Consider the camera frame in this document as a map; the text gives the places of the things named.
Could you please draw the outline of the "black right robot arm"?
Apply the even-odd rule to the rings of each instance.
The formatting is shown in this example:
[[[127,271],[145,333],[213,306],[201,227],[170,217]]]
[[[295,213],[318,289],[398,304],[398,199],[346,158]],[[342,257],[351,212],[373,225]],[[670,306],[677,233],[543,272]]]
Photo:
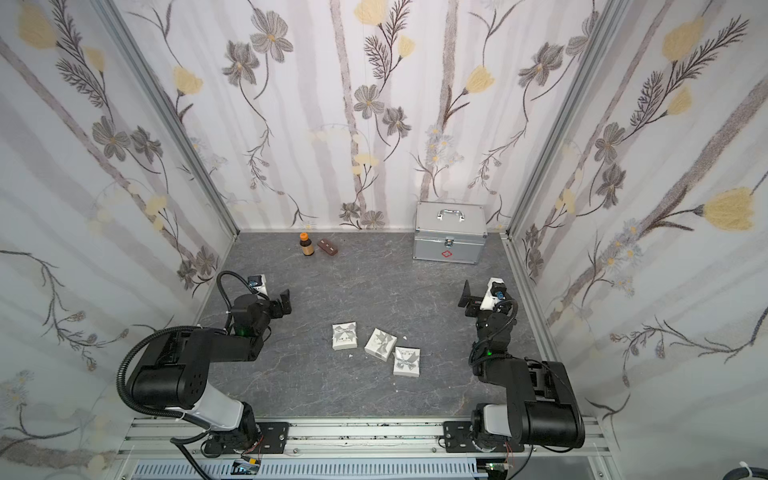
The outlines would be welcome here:
[[[503,280],[490,279],[483,295],[472,294],[465,283],[458,306],[475,320],[468,365],[480,382],[502,388],[505,401],[477,404],[468,422],[446,422],[446,450],[521,452],[541,446],[567,453],[582,447],[586,427],[565,366],[509,351],[519,305]]]

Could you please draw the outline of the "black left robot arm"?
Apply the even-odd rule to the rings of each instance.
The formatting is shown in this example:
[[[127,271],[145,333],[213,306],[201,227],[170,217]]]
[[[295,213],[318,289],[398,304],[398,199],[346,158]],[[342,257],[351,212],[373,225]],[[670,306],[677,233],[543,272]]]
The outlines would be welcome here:
[[[222,328],[175,326],[140,340],[121,361],[116,391],[136,413],[185,421],[202,429],[189,439],[171,443],[190,457],[187,446],[200,441],[202,454],[251,453],[265,441],[252,407],[230,398],[209,380],[215,363],[258,359],[271,336],[271,322],[292,313],[291,292],[268,295],[263,275],[247,278],[223,270],[215,278],[225,304]]]

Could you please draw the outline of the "white jewelry box lid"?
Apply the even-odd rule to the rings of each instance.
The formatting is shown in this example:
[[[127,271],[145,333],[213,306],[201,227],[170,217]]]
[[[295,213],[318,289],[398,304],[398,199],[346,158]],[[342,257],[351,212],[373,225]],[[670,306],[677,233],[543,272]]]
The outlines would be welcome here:
[[[393,374],[395,376],[418,378],[420,376],[421,351],[418,348],[396,347],[394,351]]]

